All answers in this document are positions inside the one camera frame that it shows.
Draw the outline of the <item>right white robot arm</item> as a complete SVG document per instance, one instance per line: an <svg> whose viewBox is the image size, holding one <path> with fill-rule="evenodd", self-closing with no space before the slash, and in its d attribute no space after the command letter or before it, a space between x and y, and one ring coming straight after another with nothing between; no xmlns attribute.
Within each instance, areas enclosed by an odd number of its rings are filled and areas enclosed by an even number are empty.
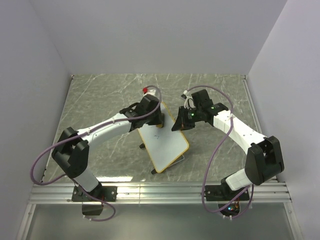
<svg viewBox="0 0 320 240"><path fill-rule="evenodd" d="M205 122L230 137L246 154L244 168L225 177L218 186L218 194L232 200L239 190L259 186L284 171L280 141L275 136L267 137L246 125L234 116L222 103L213 103L205 89L182 94L184 105L171 128L186 131L195 128L197 122Z"/></svg>

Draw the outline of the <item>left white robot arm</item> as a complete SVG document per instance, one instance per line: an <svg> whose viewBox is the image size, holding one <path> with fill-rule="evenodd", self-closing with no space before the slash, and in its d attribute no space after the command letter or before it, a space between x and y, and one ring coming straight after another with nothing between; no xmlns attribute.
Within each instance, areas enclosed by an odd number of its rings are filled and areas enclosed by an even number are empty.
<svg viewBox="0 0 320 240"><path fill-rule="evenodd" d="M104 142L144 125L164 125L161 112L161 100L146 93L140 102L121 109L113 117L96 125L75 130L66 128L51 157L63 172L83 189L83 195L89 201L104 199L102 184L88 167L89 155Z"/></svg>

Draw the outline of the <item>yellow framed whiteboard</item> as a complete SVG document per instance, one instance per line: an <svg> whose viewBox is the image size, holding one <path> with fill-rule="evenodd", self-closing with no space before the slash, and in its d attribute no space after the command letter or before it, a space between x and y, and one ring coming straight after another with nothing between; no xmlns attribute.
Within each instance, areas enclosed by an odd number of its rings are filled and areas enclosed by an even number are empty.
<svg viewBox="0 0 320 240"><path fill-rule="evenodd" d="M164 127L145 124L138 133L145 145L153 168L162 173L170 164L183 155L190 147L189 142L181 131L172 131L175 120L164 102L160 105L164 113Z"/></svg>

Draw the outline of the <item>yellow whiteboard eraser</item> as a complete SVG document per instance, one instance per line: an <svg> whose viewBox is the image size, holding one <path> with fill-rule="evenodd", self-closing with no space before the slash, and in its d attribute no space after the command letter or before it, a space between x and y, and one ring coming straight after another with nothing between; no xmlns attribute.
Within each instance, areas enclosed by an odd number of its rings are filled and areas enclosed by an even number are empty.
<svg viewBox="0 0 320 240"><path fill-rule="evenodd" d="M164 113L161 113L158 115L158 122L156 124L157 128L163 128L165 125L165 115Z"/></svg>

